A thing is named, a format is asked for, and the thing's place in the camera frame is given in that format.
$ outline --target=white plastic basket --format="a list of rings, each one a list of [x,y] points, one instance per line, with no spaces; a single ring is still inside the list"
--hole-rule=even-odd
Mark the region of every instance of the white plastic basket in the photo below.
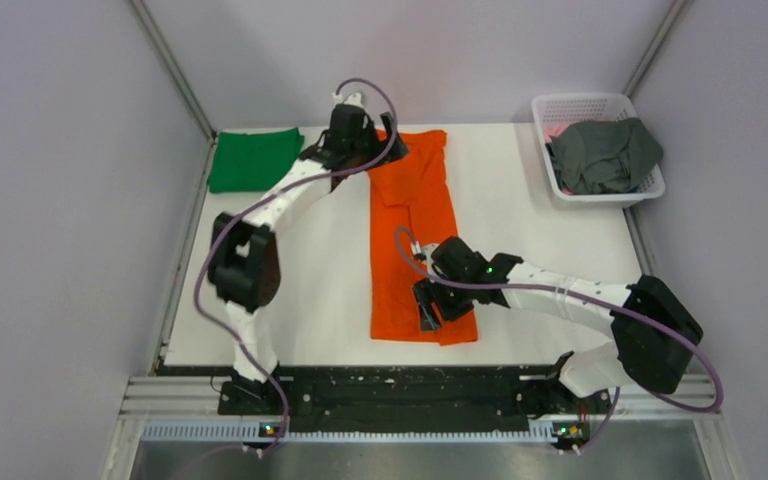
[[[652,173],[646,177],[643,184],[635,193],[618,193],[605,195],[567,195],[558,187],[555,172],[552,169],[552,159],[546,150],[543,130],[553,125],[584,120],[617,121],[636,117],[631,100],[618,93],[559,93],[540,95],[531,102],[534,113],[534,123],[537,125],[537,136],[543,150],[543,163],[546,174],[554,193],[554,203],[559,207],[630,207],[641,200],[658,198],[664,194],[666,185],[661,169],[656,165]]]

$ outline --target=white wall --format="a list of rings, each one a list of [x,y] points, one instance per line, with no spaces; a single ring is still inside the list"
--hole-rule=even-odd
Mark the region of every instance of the white wall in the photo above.
[[[528,119],[541,93],[622,90],[670,0],[146,3],[223,129],[325,124],[353,76],[403,122]]]
[[[635,106],[667,193],[643,208],[659,271],[696,315],[751,478],[768,479],[768,2],[696,2]]]
[[[205,140],[123,0],[0,0],[0,479],[101,473]]]

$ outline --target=folded green cloth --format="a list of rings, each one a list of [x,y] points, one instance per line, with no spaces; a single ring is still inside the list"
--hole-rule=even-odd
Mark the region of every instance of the folded green cloth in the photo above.
[[[275,133],[220,133],[207,177],[210,192],[269,190],[290,171],[303,143],[298,128]]]

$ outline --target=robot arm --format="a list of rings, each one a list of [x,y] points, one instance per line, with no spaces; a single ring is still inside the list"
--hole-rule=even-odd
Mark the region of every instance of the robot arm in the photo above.
[[[407,154],[392,119],[385,113],[382,120],[393,147],[375,166]],[[384,152],[388,142],[379,140],[359,98],[350,96],[334,108],[329,128],[320,139],[300,154],[287,175],[258,202],[260,206],[228,231],[210,259],[207,279],[225,302],[230,323],[242,343],[265,371],[274,370],[277,358],[269,325],[256,312],[273,299],[281,281],[276,235],[283,234],[311,205],[339,185],[345,177],[340,173],[335,176],[335,172],[367,163]],[[233,218],[228,213],[216,218],[214,243]],[[425,262],[434,273],[433,278],[413,287],[423,330],[440,328],[441,319],[457,320],[478,302],[551,314],[604,334],[609,340],[605,345],[570,352],[555,365],[553,375],[579,397],[629,383],[653,392],[673,393],[691,358],[690,351],[675,340],[612,313],[604,305],[582,299],[581,294],[646,315],[693,344],[698,345],[702,338],[699,325],[654,277],[644,275],[633,285],[589,282],[549,272],[504,253],[487,261],[458,237],[425,248],[415,244],[413,249],[415,259]],[[485,288],[457,288],[441,280],[482,284]],[[234,369],[243,378],[263,382],[263,373],[254,368],[239,346],[235,352]]]
[[[231,326],[237,330],[246,349],[267,371],[277,365],[272,350],[269,325],[256,312],[275,297],[281,282],[276,236],[284,234],[317,200],[331,193],[345,179],[335,172],[369,162],[384,152],[387,155],[372,168],[407,155],[407,148],[395,131],[389,113],[381,115],[387,139],[380,140],[360,94],[350,95],[331,113],[329,128],[319,140],[301,152],[290,171],[257,203],[262,206],[235,224],[211,258],[208,281],[225,302]],[[213,224],[216,242],[234,216],[222,213]],[[258,371],[235,346],[234,369],[244,378],[263,382]]]
[[[695,345],[702,339],[702,329],[693,317],[655,277],[643,275],[633,285],[607,284],[550,272],[504,253],[487,261],[458,237],[440,245],[420,248],[414,244],[412,248],[414,258],[423,261],[440,279],[499,287],[471,290],[432,279],[418,282],[413,291],[425,330],[440,328],[440,317],[443,321],[460,318],[472,310],[474,302],[479,302],[565,318],[611,340],[592,350],[565,354],[555,365],[554,374],[579,397],[631,383],[652,392],[673,393],[691,358],[691,353],[675,340],[582,297],[646,315]]]

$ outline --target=orange shirt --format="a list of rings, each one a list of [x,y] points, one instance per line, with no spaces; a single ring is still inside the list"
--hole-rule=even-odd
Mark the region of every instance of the orange shirt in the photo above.
[[[401,160],[369,170],[370,262],[372,266],[371,337],[377,340],[438,342],[478,340],[475,314],[442,321],[435,332],[420,330],[419,307],[411,287],[422,276],[408,266],[393,243],[396,227],[408,227],[421,245],[457,235],[455,212],[446,186],[443,148],[446,132],[402,133],[410,153]],[[400,241],[406,252],[406,236]]]

